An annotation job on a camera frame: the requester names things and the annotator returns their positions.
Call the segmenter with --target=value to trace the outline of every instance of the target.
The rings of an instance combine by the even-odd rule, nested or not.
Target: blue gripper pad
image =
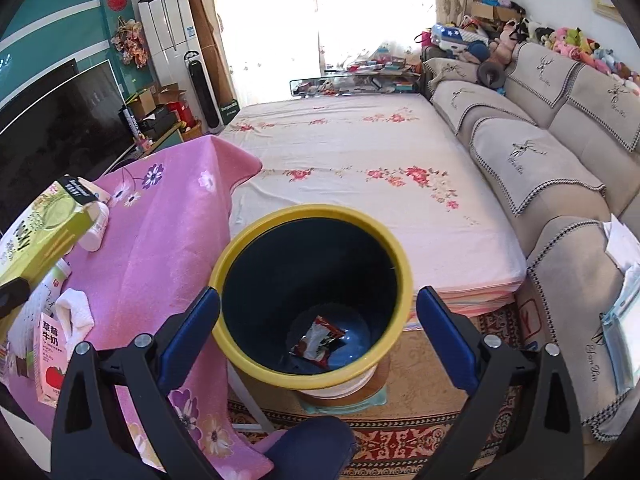
[[[212,337],[211,330],[220,314],[220,297],[215,288],[206,288],[196,301],[160,356],[160,373],[156,384],[165,395],[184,384],[204,343]]]
[[[447,307],[436,292],[427,286],[418,293],[415,309],[449,379],[456,388],[472,396],[479,384],[476,355],[449,317],[445,310]]]

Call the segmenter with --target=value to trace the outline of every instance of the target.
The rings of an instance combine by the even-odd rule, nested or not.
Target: red round decoration
[[[107,6],[113,12],[120,12],[127,6],[128,0],[107,0]]]

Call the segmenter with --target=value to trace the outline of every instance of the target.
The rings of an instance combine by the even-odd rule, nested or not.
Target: yellow rim
[[[372,235],[388,253],[396,269],[398,279],[398,297],[396,308],[389,326],[382,337],[367,354],[357,361],[331,372],[318,375],[292,375],[276,372],[262,366],[247,356],[231,337],[224,318],[224,300],[218,323],[213,336],[226,357],[245,373],[267,384],[273,384],[291,390],[319,390],[329,388],[353,379],[377,364],[398,339],[409,317],[413,295],[412,277],[409,263],[402,247],[389,230],[373,218],[352,209],[335,205],[299,205],[276,211],[246,227],[220,255],[211,273],[209,286],[215,288],[222,298],[226,275],[238,255],[251,241],[268,230],[293,220],[302,218],[334,218],[350,222]]]

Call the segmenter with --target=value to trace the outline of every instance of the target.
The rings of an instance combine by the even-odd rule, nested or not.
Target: silver bolt
[[[553,343],[546,344],[545,350],[546,350],[546,353],[548,353],[549,355],[554,355],[554,356],[560,355],[560,348],[556,344],[553,344]]]
[[[90,348],[91,345],[89,345],[87,341],[82,341],[81,343],[78,343],[76,345],[76,353],[78,355],[84,355],[89,351]]]
[[[502,340],[497,335],[489,334],[484,336],[484,344],[490,348],[499,348]]]
[[[149,334],[140,334],[133,340],[133,344],[138,348],[146,348],[151,344],[151,336]]]

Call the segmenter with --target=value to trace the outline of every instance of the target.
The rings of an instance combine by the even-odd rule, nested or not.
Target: strawberry milk carton
[[[66,373],[65,333],[52,317],[40,313],[33,331],[33,370],[38,400],[56,407]]]

